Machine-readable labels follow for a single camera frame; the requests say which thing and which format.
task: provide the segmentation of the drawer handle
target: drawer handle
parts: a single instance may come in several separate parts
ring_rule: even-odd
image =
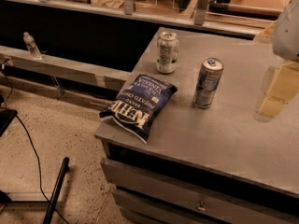
[[[200,212],[205,212],[206,209],[205,209],[205,207],[204,207],[204,202],[203,202],[203,201],[200,201],[200,202],[199,202],[199,206],[196,206],[196,209],[197,209],[198,211],[200,211]]]

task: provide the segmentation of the white robot part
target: white robot part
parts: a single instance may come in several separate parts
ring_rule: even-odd
[[[299,62],[299,0],[291,0],[279,15],[273,52],[285,60]]]

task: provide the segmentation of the can lid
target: can lid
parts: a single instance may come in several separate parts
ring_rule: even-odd
[[[215,71],[223,69],[223,63],[217,58],[207,58],[203,61],[203,66]]]
[[[177,38],[175,33],[162,32],[160,38],[167,41],[173,41]]]

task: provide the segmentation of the silver can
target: silver can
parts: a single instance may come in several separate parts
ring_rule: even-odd
[[[223,63],[217,58],[208,58],[203,61],[193,102],[200,108],[209,108],[221,79]]]
[[[157,40],[157,70],[172,73],[178,66],[178,37],[174,33],[163,32]]]

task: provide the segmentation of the can pull tab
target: can pull tab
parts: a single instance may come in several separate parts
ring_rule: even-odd
[[[208,59],[207,62],[211,66],[216,66],[216,61],[214,59]]]

